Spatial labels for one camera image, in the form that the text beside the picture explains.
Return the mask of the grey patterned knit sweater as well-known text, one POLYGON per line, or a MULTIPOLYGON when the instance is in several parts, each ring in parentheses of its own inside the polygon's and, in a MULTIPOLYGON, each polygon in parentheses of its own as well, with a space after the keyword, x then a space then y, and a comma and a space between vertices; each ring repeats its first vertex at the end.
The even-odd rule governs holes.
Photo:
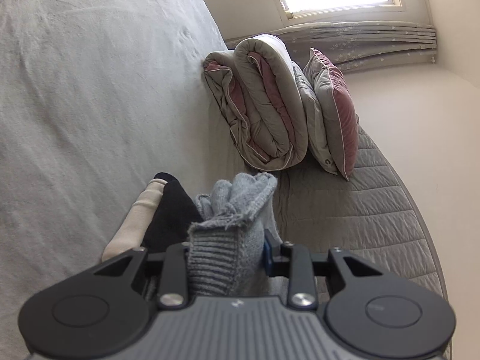
POLYGON ((197 296, 285 299, 287 279, 264 273, 264 232, 277 231, 272 200, 278 180, 269 173, 219 180, 194 200, 202 220, 188 230, 187 274, 197 296))

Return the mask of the folded cream garment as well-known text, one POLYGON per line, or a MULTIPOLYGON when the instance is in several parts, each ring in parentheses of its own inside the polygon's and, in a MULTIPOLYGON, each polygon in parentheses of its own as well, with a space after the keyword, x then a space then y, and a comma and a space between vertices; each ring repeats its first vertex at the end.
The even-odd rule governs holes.
POLYGON ((124 222, 103 250, 102 262, 141 246, 167 183, 167 180, 159 178, 154 178, 149 182, 131 205, 124 222))

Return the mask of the folded black garment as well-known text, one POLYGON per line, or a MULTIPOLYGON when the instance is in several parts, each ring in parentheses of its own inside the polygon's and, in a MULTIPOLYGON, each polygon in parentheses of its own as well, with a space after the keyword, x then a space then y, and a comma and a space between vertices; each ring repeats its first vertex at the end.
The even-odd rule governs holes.
POLYGON ((203 218, 176 177, 160 172, 155 178, 167 183, 145 231, 142 246, 150 253, 163 253, 171 245, 186 242, 191 224, 201 223, 203 218))

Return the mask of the grey quilted headboard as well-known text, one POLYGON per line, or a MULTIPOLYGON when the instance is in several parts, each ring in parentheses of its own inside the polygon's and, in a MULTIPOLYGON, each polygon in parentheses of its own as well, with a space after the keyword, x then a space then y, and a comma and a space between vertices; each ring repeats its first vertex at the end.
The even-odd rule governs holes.
POLYGON ((314 253, 349 250, 446 297, 439 256, 400 176, 363 128, 349 178, 326 172, 312 155, 275 174, 280 236, 314 253))

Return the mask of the grey pillow under top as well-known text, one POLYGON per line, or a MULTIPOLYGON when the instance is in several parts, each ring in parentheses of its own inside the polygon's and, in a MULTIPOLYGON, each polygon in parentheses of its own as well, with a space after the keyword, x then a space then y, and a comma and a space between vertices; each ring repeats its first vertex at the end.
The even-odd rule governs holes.
POLYGON ((326 139, 326 128, 320 102, 300 66, 293 62, 292 68, 306 117, 308 148, 326 172, 337 175, 338 170, 326 139))

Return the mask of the grey pink pillow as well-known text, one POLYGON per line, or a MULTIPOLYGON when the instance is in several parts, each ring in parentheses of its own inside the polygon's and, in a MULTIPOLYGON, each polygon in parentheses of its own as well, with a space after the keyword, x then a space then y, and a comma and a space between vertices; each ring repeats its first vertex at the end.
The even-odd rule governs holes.
POLYGON ((341 70, 318 49, 310 49, 303 70, 323 114, 326 142, 339 173, 349 179, 358 150, 358 120, 341 70))

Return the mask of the rolled grey pink duvet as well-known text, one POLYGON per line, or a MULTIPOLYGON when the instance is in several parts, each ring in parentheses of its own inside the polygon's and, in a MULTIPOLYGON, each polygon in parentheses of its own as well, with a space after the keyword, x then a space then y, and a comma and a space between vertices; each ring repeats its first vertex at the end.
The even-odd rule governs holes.
POLYGON ((304 107, 283 41, 261 34, 211 52, 203 74, 244 162, 263 172, 300 163, 308 149, 304 107))

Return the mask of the grey bed sheet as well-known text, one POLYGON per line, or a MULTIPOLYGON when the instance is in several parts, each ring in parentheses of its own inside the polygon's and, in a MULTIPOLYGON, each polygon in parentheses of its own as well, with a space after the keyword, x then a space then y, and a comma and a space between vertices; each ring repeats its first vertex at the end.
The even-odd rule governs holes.
POLYGON ((203 79, 203 0, 1 0, 1 357, 33 294, 96 264, 158 172, 246 168, 203 79))

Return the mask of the grey star curtain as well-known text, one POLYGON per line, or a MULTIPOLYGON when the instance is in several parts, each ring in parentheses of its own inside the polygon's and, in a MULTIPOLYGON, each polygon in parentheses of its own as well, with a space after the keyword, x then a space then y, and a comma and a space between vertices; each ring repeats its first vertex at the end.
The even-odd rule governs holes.
POLYGON ((434 63, 437 34, 430 24, 353 21, 297 24, 272 31, 290 58, 309 75, 343 74, 417 63, 434 63))

